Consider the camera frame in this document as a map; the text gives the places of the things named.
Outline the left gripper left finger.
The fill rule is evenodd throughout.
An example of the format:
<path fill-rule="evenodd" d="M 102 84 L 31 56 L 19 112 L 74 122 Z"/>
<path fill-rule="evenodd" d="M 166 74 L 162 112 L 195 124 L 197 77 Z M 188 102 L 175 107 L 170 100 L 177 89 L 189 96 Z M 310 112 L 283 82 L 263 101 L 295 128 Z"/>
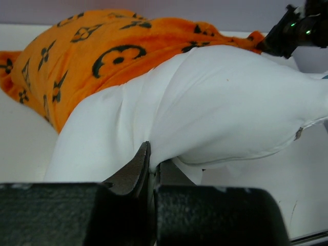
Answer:
<path fill-rule="evenodd" d="M 150 143 L 143 142 L 135 156 L 102 184 L 114 195 L 138 197 L 148 183 L 150 150 Z"/>

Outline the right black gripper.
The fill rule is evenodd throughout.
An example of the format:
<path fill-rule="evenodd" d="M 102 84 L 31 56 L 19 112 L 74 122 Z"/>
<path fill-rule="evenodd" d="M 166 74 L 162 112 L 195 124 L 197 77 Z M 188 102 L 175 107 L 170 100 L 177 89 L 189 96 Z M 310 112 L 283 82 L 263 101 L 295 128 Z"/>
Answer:
<path fill-rule="evenodd" d="M 286 6 L 286 13 L 256 49 L 289 58 L 298 47 L 327 48 L 327 1 Z"/>

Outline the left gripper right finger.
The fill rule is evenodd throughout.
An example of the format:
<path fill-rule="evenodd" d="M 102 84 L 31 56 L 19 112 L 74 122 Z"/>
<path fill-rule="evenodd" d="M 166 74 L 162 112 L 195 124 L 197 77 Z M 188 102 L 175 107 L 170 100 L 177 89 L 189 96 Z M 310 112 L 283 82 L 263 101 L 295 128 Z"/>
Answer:
<path fill-rule="evenodd" d="M 161 162 L 156 167 L 155 187 L 158 186 L 196 186 L 171 160 Z"/>

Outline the white pillow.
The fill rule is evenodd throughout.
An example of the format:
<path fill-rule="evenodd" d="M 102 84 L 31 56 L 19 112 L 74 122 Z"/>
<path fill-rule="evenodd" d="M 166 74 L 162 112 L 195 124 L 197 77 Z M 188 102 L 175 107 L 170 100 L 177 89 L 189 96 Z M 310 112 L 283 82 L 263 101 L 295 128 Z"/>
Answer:
<path fill-rule="evenodd" d="M 280 152 L 327 119 L 327 80 L 231 46 L 194 48 L 83 99 L 57 139 L 45 182 L 98 182 L 150 143 L 150 172 L 171 159 L 203 169 Z"/>

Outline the orange patterned pillowcase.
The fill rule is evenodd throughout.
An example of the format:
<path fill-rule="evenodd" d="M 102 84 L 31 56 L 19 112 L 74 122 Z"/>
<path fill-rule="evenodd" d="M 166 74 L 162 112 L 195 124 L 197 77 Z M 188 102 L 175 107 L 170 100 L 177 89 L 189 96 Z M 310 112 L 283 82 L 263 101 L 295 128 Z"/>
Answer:
<path fill-rule="evenodd" d="M 246 38 L 225 36 L 206 22 L 91 10 L 60 21 L 22 51 L 2 51 L 1 89 L 60 132 L 83 99 L 177 54 L 212 45 L 257 52 L 263 39 L 258 31 Z"/>

